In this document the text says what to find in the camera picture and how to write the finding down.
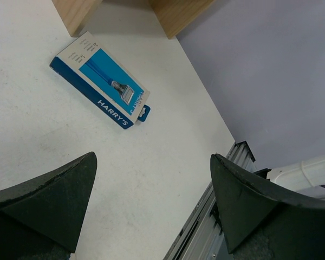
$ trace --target white tabletop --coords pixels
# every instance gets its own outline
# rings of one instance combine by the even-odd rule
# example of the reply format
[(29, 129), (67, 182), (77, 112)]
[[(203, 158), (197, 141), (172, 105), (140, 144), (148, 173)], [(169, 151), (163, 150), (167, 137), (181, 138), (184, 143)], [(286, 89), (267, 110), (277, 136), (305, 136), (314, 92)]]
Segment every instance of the white tabletop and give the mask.
[(73, 39), (51, 0), (0, 0), (0, 190), (94, 151), (77, 260), (162, 259), (234, 140), (176, 39), (145, 3), (100, 6), (88, 30), (151, 95), (120, 128), (49, 63)]

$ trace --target gray wall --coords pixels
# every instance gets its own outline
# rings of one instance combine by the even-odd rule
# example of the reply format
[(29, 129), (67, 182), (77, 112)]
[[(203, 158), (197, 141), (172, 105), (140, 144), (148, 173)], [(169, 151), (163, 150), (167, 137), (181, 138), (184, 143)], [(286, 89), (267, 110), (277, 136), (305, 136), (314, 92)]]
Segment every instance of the gray wall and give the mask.
[(325, 0), (218, 0), (178, 39), (257, 167), (325, 154)]

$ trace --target wooden block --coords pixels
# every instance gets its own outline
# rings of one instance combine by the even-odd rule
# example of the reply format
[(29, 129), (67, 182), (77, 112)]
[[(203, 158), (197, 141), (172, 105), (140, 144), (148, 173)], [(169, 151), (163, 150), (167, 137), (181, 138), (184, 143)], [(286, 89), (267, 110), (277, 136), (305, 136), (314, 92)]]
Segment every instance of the wooden block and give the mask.
[(167, 37), (182, 31), (215, 0), (149, 0)]
[(52, 0), (72, 37), (77, 37), (102, 0)]

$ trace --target harry's razor box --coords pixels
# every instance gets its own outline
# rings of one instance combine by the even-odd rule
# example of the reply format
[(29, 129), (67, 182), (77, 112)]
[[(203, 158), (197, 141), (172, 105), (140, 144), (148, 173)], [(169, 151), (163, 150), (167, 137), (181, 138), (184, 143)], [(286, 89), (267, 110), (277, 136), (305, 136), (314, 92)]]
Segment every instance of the harry's razor box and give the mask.
[(149, 91), (89, 32), (56, 55), (50, 66), (122, 128), (147, 118)]

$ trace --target razor image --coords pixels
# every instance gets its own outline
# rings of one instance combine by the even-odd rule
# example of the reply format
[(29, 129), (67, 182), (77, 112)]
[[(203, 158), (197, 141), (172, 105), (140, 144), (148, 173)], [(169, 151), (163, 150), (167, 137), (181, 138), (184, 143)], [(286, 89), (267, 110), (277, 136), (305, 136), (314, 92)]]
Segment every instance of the razor image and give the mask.
[(111, 79), (92, 59), (88, 60), (85, 63), (92, 71), (98, 74), (108, 85), (113, 87), (118, 91), (121, 99), (125, 102), (125, 104), (129, 105), (133, 95), (134, 90), (129, 85), (121, 84), (113, 79)]

